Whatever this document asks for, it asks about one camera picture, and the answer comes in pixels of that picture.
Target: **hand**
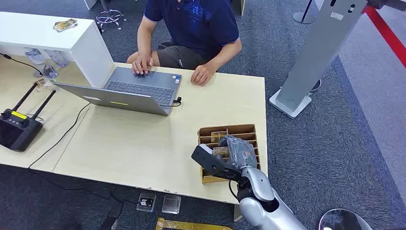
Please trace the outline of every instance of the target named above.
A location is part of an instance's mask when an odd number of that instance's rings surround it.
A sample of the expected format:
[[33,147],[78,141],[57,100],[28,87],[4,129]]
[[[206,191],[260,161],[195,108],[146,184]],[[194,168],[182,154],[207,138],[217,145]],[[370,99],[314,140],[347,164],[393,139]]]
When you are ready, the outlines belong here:
[[209,82],[217,69],[218,68],[209,63],[198,66],[192,74],[191,83],[204,86]]
[[148,66],[154,66],[154,60],[150,55],[139,53],[132,65],[131,70],[133,73],[144,74],[145,72],[145,74],[148,74]]

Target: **shirt logo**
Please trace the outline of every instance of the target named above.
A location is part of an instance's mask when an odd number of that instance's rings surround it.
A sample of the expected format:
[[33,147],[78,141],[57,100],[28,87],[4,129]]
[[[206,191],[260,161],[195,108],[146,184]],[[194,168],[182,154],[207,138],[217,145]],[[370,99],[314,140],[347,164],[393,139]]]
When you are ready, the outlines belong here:
[[183,9],[188,13],[189,18],[193,23],[202,20],[209,21],[212,14],[200,6],[200,0],[186,2]]

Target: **laptop keyboard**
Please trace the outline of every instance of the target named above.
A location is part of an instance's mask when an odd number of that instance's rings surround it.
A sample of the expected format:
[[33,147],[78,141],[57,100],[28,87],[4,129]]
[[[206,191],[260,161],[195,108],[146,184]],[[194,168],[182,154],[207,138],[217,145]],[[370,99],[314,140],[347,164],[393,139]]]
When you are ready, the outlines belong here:
[[106,87],[106,89],[151,96],[158,102],[158,104],[161,105],[172,104],[170,100],[174,92],[173,89],[165,89],[145,85],[135,85],[116,81],[111,81],[109,85]]

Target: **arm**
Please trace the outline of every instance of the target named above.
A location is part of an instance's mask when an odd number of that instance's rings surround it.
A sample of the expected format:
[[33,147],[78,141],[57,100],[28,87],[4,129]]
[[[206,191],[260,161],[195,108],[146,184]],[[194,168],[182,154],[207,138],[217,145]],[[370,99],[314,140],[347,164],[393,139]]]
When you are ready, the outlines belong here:
[[138,57],[132,62],[133,73],[144,74],[145,71],[145,74],[147,74],[148,66],[154,65],[154,60],[151,57],[151,40],[156,26],[156,22],[147,19],[145,16],[142,18],[137,33]]
[[156,26],[157,23],[150,21],[146,17],[142,18],[137,33],[138,52],[140,54],[151,54],[152,33],[154,32]]
[[235,55],[237,55],[242,48],[241,40],[237,39],[235,42],[229,43],[221,49],[220,53],[204,65],[198,66],[191,77],[191,82],[204,86],[222,67],[225,63],[229,62]]

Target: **yellow label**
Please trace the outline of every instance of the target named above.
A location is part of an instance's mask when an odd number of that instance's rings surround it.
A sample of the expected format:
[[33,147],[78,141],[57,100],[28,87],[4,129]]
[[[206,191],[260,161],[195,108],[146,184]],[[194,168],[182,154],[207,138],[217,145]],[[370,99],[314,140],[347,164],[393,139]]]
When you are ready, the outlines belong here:
[[20,113],[18,113],[16,111],[13,111],[11,114],[13,114],[14,116],[17,116],[17,117],[19,117],[21,119],[26,119],[27,118],[26,115],[22,115],[22,114],[20,114]]
[[122,104],[122,105],[128,105],[128,104],[126,104],[126,103],[120,103],[120,102],[110,102],[110,103],[113,103],[113,104]]

